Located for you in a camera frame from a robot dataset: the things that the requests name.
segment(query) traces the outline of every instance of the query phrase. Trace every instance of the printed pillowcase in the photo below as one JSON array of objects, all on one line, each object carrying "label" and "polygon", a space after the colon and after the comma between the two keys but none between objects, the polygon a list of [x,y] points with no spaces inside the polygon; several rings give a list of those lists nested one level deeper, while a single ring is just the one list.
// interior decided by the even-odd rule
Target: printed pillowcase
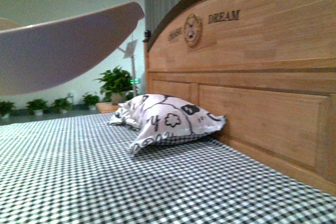
[{"label": "printed pillowcase", "polygon": [[150,144],[180,144],[219,131],[225,116],[208,111],[170,95],[139,95],[119,108],[109,124],[140,130],[130,154]]}]

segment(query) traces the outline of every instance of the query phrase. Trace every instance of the small table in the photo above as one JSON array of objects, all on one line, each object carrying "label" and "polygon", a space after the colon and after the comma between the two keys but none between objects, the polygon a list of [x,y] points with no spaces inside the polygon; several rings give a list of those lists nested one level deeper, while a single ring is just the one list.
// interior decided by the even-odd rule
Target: small table
[{"label": "small table", "polygon": [[96,106],[100,113],[115,112],[118,108],[120,108],[119,105],[113,105],[111,102],[99,102]]}]

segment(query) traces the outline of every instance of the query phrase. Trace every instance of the green plant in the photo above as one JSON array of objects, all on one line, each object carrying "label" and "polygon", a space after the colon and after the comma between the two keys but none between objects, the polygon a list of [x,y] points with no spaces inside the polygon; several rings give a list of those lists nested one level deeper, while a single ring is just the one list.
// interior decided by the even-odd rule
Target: green plant
[{"label": "green plant", "polygon": [[107,70],[102,78],[98,78],[99,82],[105,82],[103,86],[100,87],[100,93],[105,94],[105,100],[109,101],[113,93],[118,93],[122,95],[123,91],[129,91],[132,89],[131,84],[131,74],[123,70],[121,67],[115,67],[112,71]]},{"label": "green plant", "polygon": [[131,100],[131,99],[133,99],[134,97],[133,97],[133,90],[131,90],[130,92],[128,92],[127,94],[126,94],[126,101],[128,101],[128,100]]},{"label": "green plant", "polygon": [[48,108],[47,101],[43,99],[34,99],[27,102],[27,104],[27,109],[30,114],[32,114],[34,110],[46,110]]},{"label": "green plant", "polygon": [[59,98],[52,104],[55,110],[70,110],[72,105],[67,98]]},{"label": "green plant", "polygon": [[87,92],[83,95],[83,101],[86,106],[96,105],[99,102],[99,96]]},{"label": "green plant", "polygon": [[0,115],[4,116],[6,114],[11,113],[14,107],[15,107],[14,102],[0,101]]}]

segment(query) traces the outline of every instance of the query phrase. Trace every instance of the wooden headboard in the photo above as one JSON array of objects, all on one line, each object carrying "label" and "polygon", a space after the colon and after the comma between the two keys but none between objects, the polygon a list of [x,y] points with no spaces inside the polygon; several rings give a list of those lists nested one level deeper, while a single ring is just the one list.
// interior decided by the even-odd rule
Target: wooden headboard
[{"label": "wooden headboard", "polygon": [[222,142],[336,195],[336,0],[182,0],[147,41],[148,93],[225,114]]}]

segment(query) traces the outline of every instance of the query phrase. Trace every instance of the mattress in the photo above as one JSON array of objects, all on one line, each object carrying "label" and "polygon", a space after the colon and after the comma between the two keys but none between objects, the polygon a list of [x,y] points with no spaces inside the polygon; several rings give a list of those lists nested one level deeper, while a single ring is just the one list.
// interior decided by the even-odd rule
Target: mattress
[{"label": "mattress", "polygon": [[149,146],[111,113],[0,127],[0,223],[336,223],[336,198],[219,141]]}]

